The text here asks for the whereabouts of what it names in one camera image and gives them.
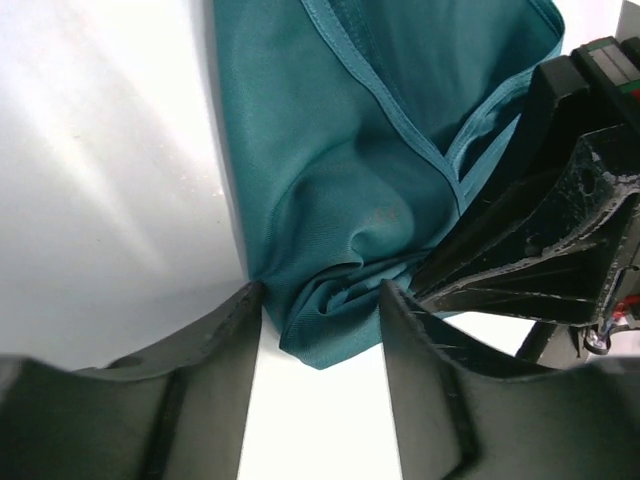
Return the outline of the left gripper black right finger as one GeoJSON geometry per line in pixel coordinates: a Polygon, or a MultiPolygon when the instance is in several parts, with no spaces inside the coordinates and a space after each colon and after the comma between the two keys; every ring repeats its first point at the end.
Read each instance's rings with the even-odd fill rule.
{"type": "Polygon", "coordinates": [[[636,358],[554,370],[466,335],[393,283],[379,300],[404,478],[638,477],[636,358]]]}

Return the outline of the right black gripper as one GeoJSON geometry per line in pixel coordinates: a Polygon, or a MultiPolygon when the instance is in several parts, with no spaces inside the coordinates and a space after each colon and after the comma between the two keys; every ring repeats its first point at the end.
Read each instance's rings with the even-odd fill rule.
{"type": "Polygon", "coordinates": [[[584,360],[639,337],[639,41],[610,37],[537,68],[527,119],[543,138],[517,193],[525,254],[523,360],[584,360]]]}

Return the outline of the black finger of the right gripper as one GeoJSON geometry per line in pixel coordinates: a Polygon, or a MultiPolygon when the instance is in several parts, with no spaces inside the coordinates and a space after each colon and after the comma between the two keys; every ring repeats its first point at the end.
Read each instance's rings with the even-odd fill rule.
{"type": "Polygon", "coordinates": [[[639,141],[513,144],[412,284],[432,313],[588,326],[639,302],[639,141]]]}

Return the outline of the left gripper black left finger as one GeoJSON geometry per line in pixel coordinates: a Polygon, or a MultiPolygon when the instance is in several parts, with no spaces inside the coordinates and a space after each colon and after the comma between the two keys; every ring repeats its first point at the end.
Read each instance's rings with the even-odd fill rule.
{"type": "Polygon", "coordinates": [[[5,479],[233,479],[262,326],[252,282],[104,368],[1,359],[5,479]]]}

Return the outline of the teal cloth napkin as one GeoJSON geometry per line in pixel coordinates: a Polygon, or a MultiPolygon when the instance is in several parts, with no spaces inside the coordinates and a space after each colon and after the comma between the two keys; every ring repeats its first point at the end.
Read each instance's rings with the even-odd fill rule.
{"type": "Polygon", "coordinates": [[[494,170],[550,1],[217,1],[248,272],[280,348],[325,369],[379,343],[378,291],[415,270],[494,170]]]}

